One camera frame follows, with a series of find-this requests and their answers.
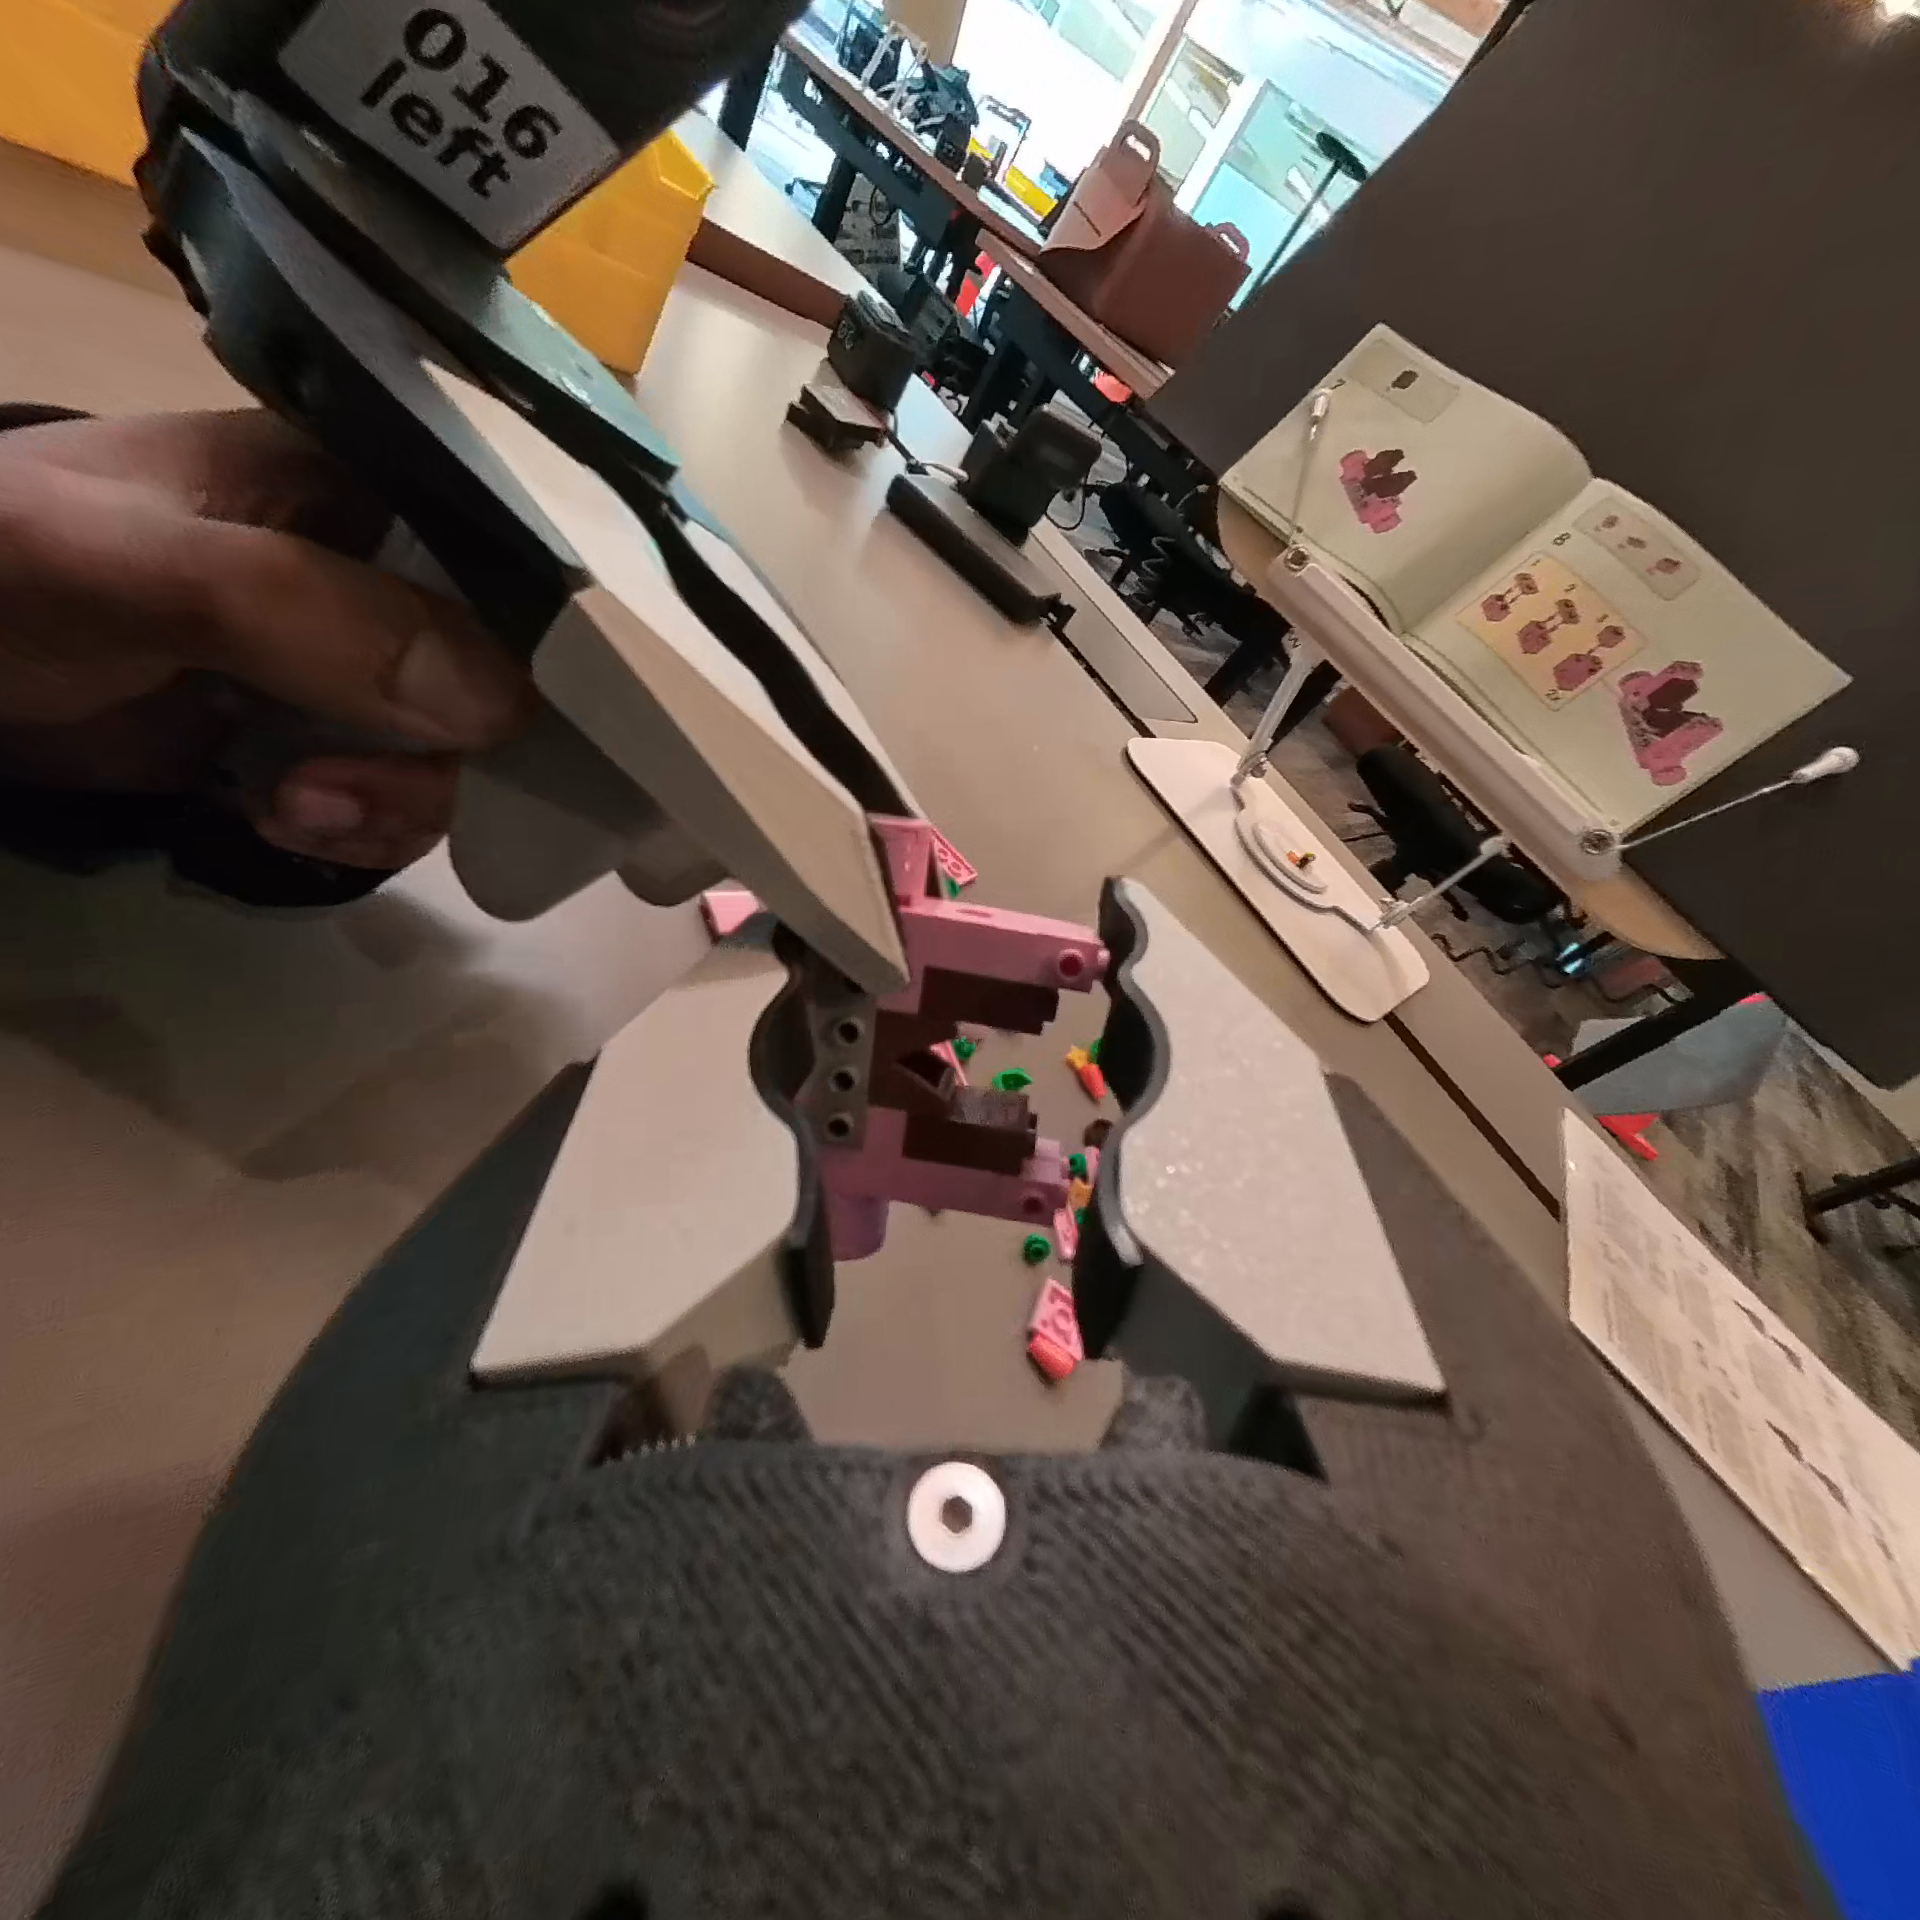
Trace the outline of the flat black power bank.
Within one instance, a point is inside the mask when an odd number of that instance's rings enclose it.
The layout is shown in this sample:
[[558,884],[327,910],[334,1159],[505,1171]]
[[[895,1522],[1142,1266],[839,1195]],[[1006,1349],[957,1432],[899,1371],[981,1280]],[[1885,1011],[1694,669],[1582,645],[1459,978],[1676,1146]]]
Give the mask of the flat black power bank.
[[991,525],[943,474],[894,475],[884,510],[923,542],[964,586],[1019,628],[1064,636],[1073,605],[1048,586],[1021,542]]

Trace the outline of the person's left hand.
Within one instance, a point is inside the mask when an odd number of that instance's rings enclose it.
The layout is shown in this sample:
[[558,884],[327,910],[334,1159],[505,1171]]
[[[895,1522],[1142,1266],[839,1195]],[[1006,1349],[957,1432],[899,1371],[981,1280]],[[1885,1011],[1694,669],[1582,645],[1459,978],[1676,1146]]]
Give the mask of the person's left hand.
[[404,871],[525,666],[373,564],[383,502],[272,414],[5,404],[1,779],[203,794],[262,839]]

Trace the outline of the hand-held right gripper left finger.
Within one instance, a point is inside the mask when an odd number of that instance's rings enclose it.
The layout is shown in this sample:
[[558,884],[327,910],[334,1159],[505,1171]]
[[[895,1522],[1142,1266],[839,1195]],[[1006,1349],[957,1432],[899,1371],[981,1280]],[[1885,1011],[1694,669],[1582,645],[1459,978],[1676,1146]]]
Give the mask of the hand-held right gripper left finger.
[[814,1148],[780,1090],[785,965],[715,946],[592,1062],[471,1352],[481,1384],[613,1379],[709,1404],[825,1342]]

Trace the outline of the pink and brown brick model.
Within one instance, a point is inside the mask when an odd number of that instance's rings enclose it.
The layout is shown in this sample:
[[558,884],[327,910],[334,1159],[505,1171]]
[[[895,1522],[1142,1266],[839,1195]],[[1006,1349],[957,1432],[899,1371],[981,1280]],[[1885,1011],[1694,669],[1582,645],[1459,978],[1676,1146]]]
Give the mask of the pink and brown brick model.
[[741,989],[748,1117],[774,1125],[758,1262],[800,1298],[878,1251],[895,1205],[1031,1232],[1069,1207],[1067,1155],[1025,1093],[967,1084],[943,1047],[973,1026],[1035,1038],[1108,968],[1091,927],[948,896],[931,826],[879,819],[875,832],[903,986],[857,987],[788,930],[715,946],[691,975]]

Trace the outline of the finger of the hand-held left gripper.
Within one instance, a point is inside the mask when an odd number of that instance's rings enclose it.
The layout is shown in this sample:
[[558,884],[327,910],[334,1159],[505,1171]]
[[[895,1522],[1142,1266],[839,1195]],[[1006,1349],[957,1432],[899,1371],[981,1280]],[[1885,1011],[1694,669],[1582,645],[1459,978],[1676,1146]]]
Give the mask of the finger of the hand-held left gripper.
[[558,716],[808,950],[872,996],[904,987],[865,813],[692,612],[636,610],[585,587],[540,639],[532,671]]
[[604,368],[548,380],[540,368],[481,375],[447,356],[425,356],[447,403],[463,410],[493,463],[519,459],[516,490],[535,494],[528,461],[569,459],[653,542],[679,599],[768,693],[793,736],[869,813],[920,811],[894,763],[817,646],[773,587],[731,547],[703,504],[683,490],[671,447],[636,397]]

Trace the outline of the printed paper sheet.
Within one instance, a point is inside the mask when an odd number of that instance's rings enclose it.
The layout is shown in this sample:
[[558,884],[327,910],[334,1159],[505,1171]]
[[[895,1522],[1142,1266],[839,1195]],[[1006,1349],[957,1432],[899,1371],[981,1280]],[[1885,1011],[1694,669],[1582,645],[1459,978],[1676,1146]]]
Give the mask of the printed paper sheet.
[[1917,1454],[1643,1184],[1561,1117],[1568,1316],[1893,1663],[1917,1655]]

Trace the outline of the black office chair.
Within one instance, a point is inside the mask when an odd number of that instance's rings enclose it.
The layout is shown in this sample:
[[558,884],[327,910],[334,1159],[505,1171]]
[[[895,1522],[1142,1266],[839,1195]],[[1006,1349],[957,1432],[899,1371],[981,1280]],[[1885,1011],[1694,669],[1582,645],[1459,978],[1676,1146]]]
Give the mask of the black office chair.
[[[1427,760],[1403,746],[1365,751],[1356,760],[1356,774],[1367,796],[1367,803],[1356,808],[1373,822],[1373,836],[1390,846],[1367,866],[1387,894],[1397,894],[1415,877],[1444,880],[1479,852],[1480,842],[1493,832]],[[1508,852],[1494,854],[1454,892],[1507,925],[1547,922],[1568,904],[1544,875]]]

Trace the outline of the black board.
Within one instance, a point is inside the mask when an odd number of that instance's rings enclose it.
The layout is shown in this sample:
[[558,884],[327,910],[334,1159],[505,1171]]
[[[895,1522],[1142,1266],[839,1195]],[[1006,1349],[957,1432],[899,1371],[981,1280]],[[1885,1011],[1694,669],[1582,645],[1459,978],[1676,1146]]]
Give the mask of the black board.
[[1371,324],[1547,419],[1852,683],[1627,856],[1879,1087],[1917,1062],[1917,30],[1527,5],[1149,411],[1213,474]]

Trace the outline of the pile of pink toy bricks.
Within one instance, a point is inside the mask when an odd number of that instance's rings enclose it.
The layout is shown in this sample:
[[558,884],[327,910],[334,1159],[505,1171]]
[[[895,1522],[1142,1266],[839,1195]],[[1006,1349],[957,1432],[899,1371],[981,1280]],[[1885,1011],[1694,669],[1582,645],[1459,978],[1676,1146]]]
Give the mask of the pile of pink toy bricks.
[[988,1093],[999,1104],[1019,1102],[1032,1122],[1044,1171],[1057,1195],[1021,1200],[1017,1214],[999,1216],[1009,1260],[1023,1276],[1019,1347],[1025,1366],[1047,1387],[1060,1384],[1088,1362],[1088,1347],[1072,1303],[1072,1262],[1088,1220],[1095,1174],[1118,1110],[1100,1069],[1100,1043],[1060,1045],[961,1023],[956,1040],[936,1047],[957,1093]]

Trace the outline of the yellow plastic bin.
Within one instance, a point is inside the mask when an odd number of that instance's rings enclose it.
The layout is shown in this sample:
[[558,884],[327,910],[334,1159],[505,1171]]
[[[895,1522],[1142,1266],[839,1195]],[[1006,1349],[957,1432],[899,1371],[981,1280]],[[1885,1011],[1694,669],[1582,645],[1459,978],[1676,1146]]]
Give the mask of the yellow plastic bin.
[[[6,146],[133,187],[144,146],[136,54],[163,2],[5,2]],[[713,173],[663,132],[510,263],[513,285],[609,371],[643,365],[702,228]]]

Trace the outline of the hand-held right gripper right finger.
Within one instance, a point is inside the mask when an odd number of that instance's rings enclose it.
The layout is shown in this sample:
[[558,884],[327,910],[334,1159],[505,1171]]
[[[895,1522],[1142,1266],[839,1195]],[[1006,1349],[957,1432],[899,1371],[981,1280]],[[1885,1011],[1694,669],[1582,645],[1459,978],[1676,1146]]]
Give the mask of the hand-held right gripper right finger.
[[1189,1384],[1209,1432],[1448,1387],[1312,1047],[1141,880],[1102,884],[1118,1115],[1072,1260],[1092,1357]]

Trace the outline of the blue plastic bin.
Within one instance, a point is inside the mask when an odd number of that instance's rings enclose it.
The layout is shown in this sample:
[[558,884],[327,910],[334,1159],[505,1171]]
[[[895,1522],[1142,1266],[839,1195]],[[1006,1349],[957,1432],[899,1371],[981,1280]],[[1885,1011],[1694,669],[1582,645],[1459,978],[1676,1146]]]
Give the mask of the blue plastic bin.
[[1791,1819],[1845,1918],[1917,1915],[1917,1663],[1757,1694]]

